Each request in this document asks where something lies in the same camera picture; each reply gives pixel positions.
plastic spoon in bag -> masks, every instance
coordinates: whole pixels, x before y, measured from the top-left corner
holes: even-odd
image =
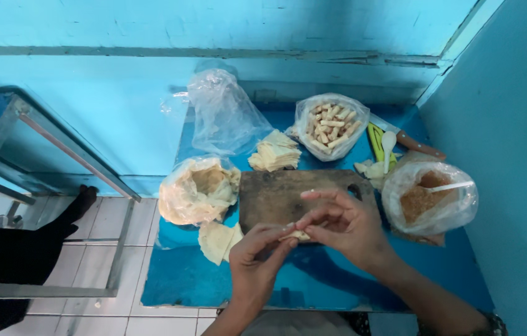
[[[396,134],[392,131],[387,131],[382,136],[382,148],[383,148],[383,173],[388,173],[388,166],[390,165],[390,153],[396,145]]]
[[[454,188],[459,188],[459,187],[466,187],[468,185],[473,185],[473,184],[475,184],[475,182],[473,182],[473,181],[460,182],[460,183],[441,185],[441,186],[435,187],[435,188],[425,188],[425,190],[427,190],[428,193],[435,193],[436,191],[454,189]]]

cutting board handle hole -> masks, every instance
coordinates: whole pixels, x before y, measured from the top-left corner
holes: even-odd
[[[361,188],[356,184],[350,184],[347,188],[348,192],[353,195],[357,200],[363,201],[363,196],[361,195]]]

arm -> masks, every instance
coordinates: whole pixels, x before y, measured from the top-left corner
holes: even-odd
[[[298,242],[278,239],[293,231],[295,227],[258,224],[230,250],[232,297],[203,336],[238,336],[257,317],[272,295],[284,259]]]
[[[377,208],[337,189],[306,191],[305,200],[325,198],[296,223],[312,239],[342,252],[351,263],[397,294],[424,323],[440,335],[465,335],[488,327],[468,303],[408,266],[388,243]],[[324,221],[328,224],[316,226]]]
[[[372,273],[440,335],[469,335],[488,327],[487,319],[456,295],[398,258],[389,270]]]

clear plastic bag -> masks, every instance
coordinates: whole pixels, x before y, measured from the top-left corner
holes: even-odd
[[[306,133],[308,123],[310,122],[309,110],[315,106],[327,103],[342,105],[352,111],[357,112],[352,121],[361,121],[361,125],[359,125],[357,130],[351,136],[349,136],[348,140],[334,147],[334,149],[329,154],[316,147],[307,137]],[[358,100],[339,95],[337,93],[325,93],[323,95],[309,97],[305,100],[297,102],[296,112],[294,114],[294,125],[286,131],[286,134],[296,137],[299,142],[309,150],[309,152],[311,152],[321,161],[334,161],[346,156],[355,143],[357,143],[357,140],[359,140],[361,134],[363,134],[365,129],[367,129],[367,123],[369,123],[369,114],[370,110],[368,107],[361,104]]]
[[[237,202],[240,179],[240,170],[227,158],[213,154],[187,158],[163,179],[159,212],[177,225],[221,221]]]
[[[446,176],[449,183],[473,181],[455,166],[437,161],[419,152],[407,153],[389,173],[382,190],[382,204],[390,224],[403,233],[428,236],[444,233],[468,224],[475,218],[478,194],[475,183],[451,189],[431,209],[407,222],[402,208],[402,196],[416,187],[429,172]]]
[[[194,148],[237,156],[251,152],[274,130],[238,86],[237,78],[225,70],[196,73],[187,91],[195,107]]]

wooden handle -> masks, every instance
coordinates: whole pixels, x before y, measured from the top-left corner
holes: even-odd
[[[440,160],[446,159],[446,154],[440,152],[439,150],[433,147],[429,147],[428,145],[424,145],[423,143],[418,142],[417,140],[411,138],[403,130],[401,130],[398,134],[396,134],[396,141],[411,151],[417,151],[417,152],[421,152],[421,153],[424,153],[430,156],[435,156],[439,158]]]

